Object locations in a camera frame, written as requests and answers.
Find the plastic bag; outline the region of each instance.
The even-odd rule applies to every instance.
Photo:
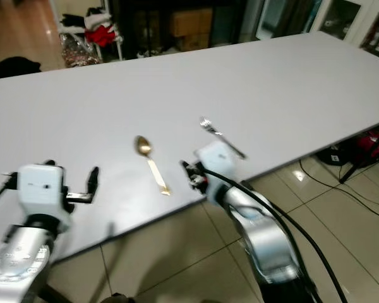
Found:
[[[92,45],[73,33],[60,34],[62,57],[67,68],[100,64],[102,61],[95,54]]]

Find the cardboard box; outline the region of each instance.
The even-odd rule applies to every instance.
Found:
[[[183,52],[196,51],[198,49],[207,49],[209,46],[209,33],[198,35],[188,35],[179,38],[177,47]]]
[[[200,9],[201,20],[199,33],[210,33],[212,27],[212,8]]]
[[[212,26],[212,8],[176,11],[171,16],[171,34],[174,37],[209,33]]]

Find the red clothing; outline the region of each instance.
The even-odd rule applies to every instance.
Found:
[[[110,28],[111,27],[104,27],[103,25],[101,25],[94,32],[89,32],[88,30],[86,30],[85,36],[87,42],[94,42],[101,47],[104,47],[107,44],[112,43],[115,39],[115,32],[109,33],[108,31]]]

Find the tiled floor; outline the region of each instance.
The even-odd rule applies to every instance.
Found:
[[[332,175],[338,169],[314,158],[303,165],[319,180],[338,185]],[[297,162],[252,183],[316,240],[349,302],[379,302],[377,216],[348,195],[318,185]],[[379,203],[379,164],[338,186]],[[379,212],[379,205],[364,201]],[[321,298],[339,302],[318,256],[291,230]],[[207,202],[55,266],[49,283],[73,302],[99,302],[111,291],[139,303],[263,302],[232,222]]]
[[[41,63],[42,71],[64,68],[48,0],[0,0],[0,61],[21,56]]]

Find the black cable on floor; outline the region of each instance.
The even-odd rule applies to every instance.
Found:
[[[113,292],[112,292],[112,288],[111,288],[111,282],[110,282],[110,280],[109,280],[107,264],[105,263],[104,252],[102,251],[102,245],[100,245],[100,251],[101,251],[101,256],[102,256],[102,262],[103,262],[103,264],[104,264],[105,275],[106,275],[106,277],[107,277],[107,282],[108,282],[109,292],[110,292],[111,295],[112,295]]]
[[[346,299],[346,297],[345,297],[345,295],[344,295],[344,293],[343,293],[343,291],[341,289],[340,283],[338,282],[337,278],[335,277],[335,274],[334,274],[333,270],[331,269],[330,264],[328,263],[328,261],[325,258],[324,254],[322,253],[322,251],[318,247],[317,243],[302,228],[302,226],[300,226],[286,212],[284,212],[281,208],[279,208],[278,206],[276,206],[275,204],[273,204],[271,201],[270,201],[270,203],[272,204],[272,207],[269,206],[268,204],[266,204],[266,202],[262,201],[253,192],[251,192],[250,190],[248,190],[244,186],[238,184],[237,182],[235,182],[235,181],[233,181],[233,180],[231,180],[229,178],[226,178],[225,176],[220,175],[220,174],[218,174],[216,172],[213,172],[211,170],[205,169],[205,168],[202,168],[202,171],[204,173],[208,174],[208,175],[212,175],[212,176],[214,176],[216,178],[219,178],[220,180],[223,180],[224,182],[230,184],[233,187],[238,188],[239,190],[241,190],[242,192],[244,192],[245,194],[247,194],[249,197],[251,197],[254,200],[256,200],[257,202],[259,202],[259,204],[261,204],[262,206],[264,206],[272,214],[272,216],[280,223],[281,227],[284,229],[284,232],[287,234],[287,236],[289,238],[289,242],[291,242],[292,248],[295,251],[296,258],[298,259],[299,265],[301,267],[302,274],[305,275],[305,277],[304,277],[305,283],[311,289],[311,293],[312,293],[312,295],[315,296],[315,300],[317,302],[322,302],[322,300],[319,298],[316,290],[311,288],[313,286],[313,284],[312,284],[312,281],[310,280],[309,274],[308,274],[307,269],[306,269],[306,267],[304,265],[304,261],[302,259],[302,255],[300,253],[298,245],[296,244],[295,238],[293,237],[292,232],[289,230],[289,227],[286,225],[286,223],[283,221],[283,219],[278,215],[278,213],[280,213],[286,219],[288,219],[288,221],[290,221],[306,237],[306,239],[309,241],[309,243],[313,246],[313,248],[317,252],[319,258],[321,259],[324,267],[326,268],[327,273],[330,276],[330,278],[331,278],[331,280],[332,280],[332,282],[334,284],[334,287],[335,287],[335,289],[336,289],[336,291],[337,291],[337,293],[338,293],[338,295],[340,297],[341,302],[342,303],[347,303],[347,299]],[[250,206],[250,208],[254,208],[256,210],[259,210],[258,207],[254,207],[254,206]]]
[[[339,180],[341,179],[341,170],[344,166],[341,165],[340,166],[340,169],[339,169]],[[353,191],[354,193],[356,193],[358,196],[360,196],[361,198],[365,199],[366,201],[369,201],[373,204],[376,204],[376,205],[379,205],[379,202],[376,202],[376,201],[373,201],[365,196],[363,196],[362,194],[360,194],[359,192],[357,192],[355,189],[353,189],[350,185],[344,183],[345,186],[347,186],[351,191]]]
[[[336,189],[336,190],[338,190],[338,191],[341,191],[341,192],[347,194],[348,196],[350,196],[350,197],[352,197],[353,199],[355,199],[355,200],[356,200],[361,206],[365,207],[365,208],[366,208],[367,210],[369,210],[371,213],[373,213],[374,215],[376,215],[376,216],[379,217],[379,213],[377,213],[375,210],[373,210],[373,209],[370,208],[368,205],[366,205],[365,203],[363,203],[360,199],[358,199],[357,197],[355,197],[353,194],[348,193],[347,191],[345,191],[345,190],[343,190],[343,189],[341,189],[341,188],[338,188],[338,187],[336,187],[336,186],[331,186],[330,184],[326,184],[326,183],[324,183],[324,182],[322,182],[322,181],[320,181],[320,180],[318,180],[318,179],[312,177],[311,175],[309,175],[309,173],[303,168],[303,165],[302,165],[302,161],[301,161],[301,160],[299,160],[299,165],[300,165],[300,167],[301,167],[301,170],[302,170],[302,171],[303,171],[308,177],[310,177],[311,179],[313,179],[313,180],[316,181],[317,183],[320,183],[320,184],[322,184],[322,185],[324,185],[324,186],[327,186],[327,187],[329,187],[329,188]]]

